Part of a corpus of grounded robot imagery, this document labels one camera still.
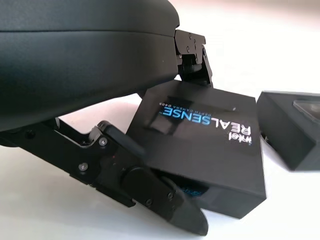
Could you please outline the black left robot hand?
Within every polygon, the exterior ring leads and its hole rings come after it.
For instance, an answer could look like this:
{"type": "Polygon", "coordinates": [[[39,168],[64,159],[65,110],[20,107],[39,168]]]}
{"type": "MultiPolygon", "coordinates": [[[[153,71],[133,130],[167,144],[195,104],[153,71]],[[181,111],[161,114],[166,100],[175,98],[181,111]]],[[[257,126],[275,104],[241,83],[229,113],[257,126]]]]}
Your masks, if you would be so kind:
{"type": "Polygon", "coordinates": [[[80,133],[60,116],[173,80],[212,86],[203,36],[167,0],[3,0],[0,144],[21,148],[126,207],[205,236],[206,216],[106,120],[80,133]]]}

